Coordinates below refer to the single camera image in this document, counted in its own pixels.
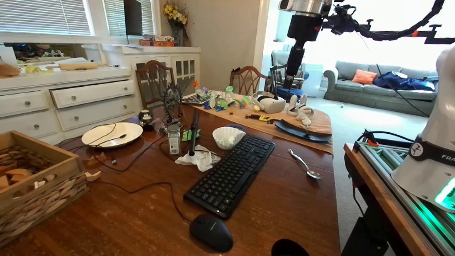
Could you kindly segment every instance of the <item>computer mouse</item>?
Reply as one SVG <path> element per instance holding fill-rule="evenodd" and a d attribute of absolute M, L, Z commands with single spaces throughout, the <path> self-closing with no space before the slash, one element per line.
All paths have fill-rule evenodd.
<path fill-rule="evenodd" d="M 216 252 L 231 250 L 234 240 L 224 220 L 202 213 L 189 225 L 189 233 Z"/>

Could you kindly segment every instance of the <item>floor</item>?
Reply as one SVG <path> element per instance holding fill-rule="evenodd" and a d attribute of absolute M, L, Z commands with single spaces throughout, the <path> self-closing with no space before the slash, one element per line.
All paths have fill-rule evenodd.
<path fill-rule="evenodd" d="M 427 118 L 327 101 L 322 97 L 309 98 L 307 105 L 325 111 L 332 119 L 340 246 L 343 249 L 357 218 L 360 216 L 360 209 L 353 199 L 352 181 L 344 168 L 343 145 L 354 142 L 364 129 L 389 131 L 414 139 L 420 132 L 423 132 Z"/>

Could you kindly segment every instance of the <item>orange pillow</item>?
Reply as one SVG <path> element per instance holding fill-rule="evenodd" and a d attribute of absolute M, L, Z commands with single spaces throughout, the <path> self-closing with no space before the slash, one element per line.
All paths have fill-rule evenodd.
<path fill-rule="evenodd" d="M 373 80 L 376 78 L 377 73 L 366 71 L 366 70 L 356 70 L 353 82 L 360 84 L 373 84 Z"/>

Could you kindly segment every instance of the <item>flower vase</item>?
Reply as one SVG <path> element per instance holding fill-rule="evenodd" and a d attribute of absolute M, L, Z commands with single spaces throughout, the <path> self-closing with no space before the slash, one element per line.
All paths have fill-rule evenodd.
<path fill-rule="evenodd" d="M 172 28 L 174 46 L 185 46 L 185 33 L 184 28 L 175 27 Z"/>

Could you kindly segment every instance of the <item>drawer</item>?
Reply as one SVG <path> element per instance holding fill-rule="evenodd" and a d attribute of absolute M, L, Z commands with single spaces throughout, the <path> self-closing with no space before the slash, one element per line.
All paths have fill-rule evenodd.
<path fill-rule="evenodd" d="M 0 132 L 13 129 L 34 138 L 49 137 L 60 132 L 57 118 L 52 111 L 40 111 L 0 119 Z"/>
<path fill-rule="evenodd" d="M 0 117 L 34 112 L 47 108 L 49 102 L 43 91 L 0 95 Z"/>
<path fill-rule="evenodd" d="M 108 82 L 52 91 L 57 108 L 83 105 L 89 102 L 104 101 L 133 94 L 133 81 Z"/>
<path fill-rule="evenodd" d="M 134 114 L 134 97 L 123 97 L 59 111 L 63 131 L 93 125 L 106 119 Z"/>

